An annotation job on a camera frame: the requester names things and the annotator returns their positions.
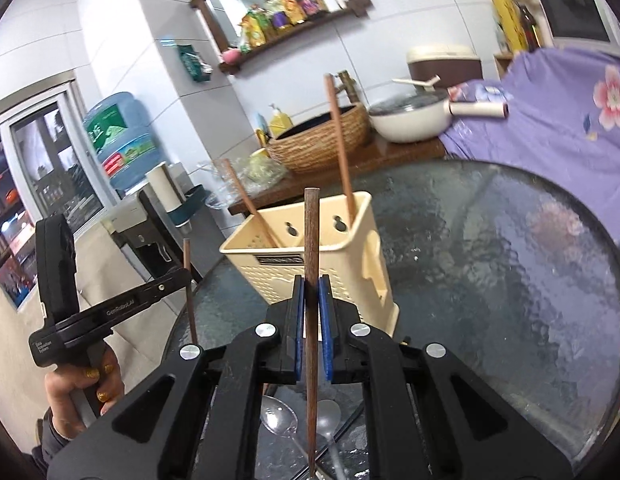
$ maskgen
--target wooden countertop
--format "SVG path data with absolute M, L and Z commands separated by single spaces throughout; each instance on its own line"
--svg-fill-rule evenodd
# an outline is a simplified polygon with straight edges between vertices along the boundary
M 347 159 L 350 175 L 354 176 L 417 160 L 441 158 L 443 155 L 445 155 L 445 148 L 438 137 L 424 142 L 393 144 L 380 135 L 374 134 L 370 143 L 349 153 Z M 274 206 L 301 197 L 306 187 L 324 187 L 340 180 L 338 166 L 308 173 L 290 173 L 275 186 L 252 197 L 252 201 L 257 209 Z M 248 209 L 243 201 L 239 201 L 232 204 L 228 211 L 231 214 L 246 214 Z

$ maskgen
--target dark sleeve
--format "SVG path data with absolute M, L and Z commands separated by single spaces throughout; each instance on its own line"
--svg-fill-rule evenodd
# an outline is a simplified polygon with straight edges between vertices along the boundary
M 41 446 L 37 446 L 32 450 L 32 459 L 39 470 L 44 474 L 47 473 L 48 465 L 52 459 L 68 444 L 68 442 L 70 441 L 64 439 L 61 435 L 56 433 L 56 430 L 52 425 L 52 412 L 47 410 L 43 417 Z

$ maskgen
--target yellow soap bottle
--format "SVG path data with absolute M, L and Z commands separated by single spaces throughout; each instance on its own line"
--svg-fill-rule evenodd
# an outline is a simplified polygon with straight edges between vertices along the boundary
M 273 110 L 272 120 L 269 122 L 270 133 L 272 137 L 277 139 L 286 130 L 289 130 L 292 126 L 292 119 L 289 115 L 284 114 L 279 110 L 276 105 L 270 105 Z

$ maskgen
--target white microwave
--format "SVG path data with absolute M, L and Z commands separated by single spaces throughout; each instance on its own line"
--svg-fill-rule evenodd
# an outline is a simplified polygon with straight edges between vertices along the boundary
M 539 0 L 546 45 L 598 50 L 620 57 L 620 23 L 605 0 Z

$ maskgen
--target faucet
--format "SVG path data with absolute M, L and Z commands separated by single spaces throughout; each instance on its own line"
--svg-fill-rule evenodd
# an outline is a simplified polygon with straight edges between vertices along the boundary
M 337 74 L 337 77 L 341 79 L 341 85 L 337 86 L 337 95 L 345 90 L 347 98 L 350 99 L 352 104 L 360 103 L 361 100 L 357 93 L 357 82 L 350 77 L 349 72 L 343 70 Z

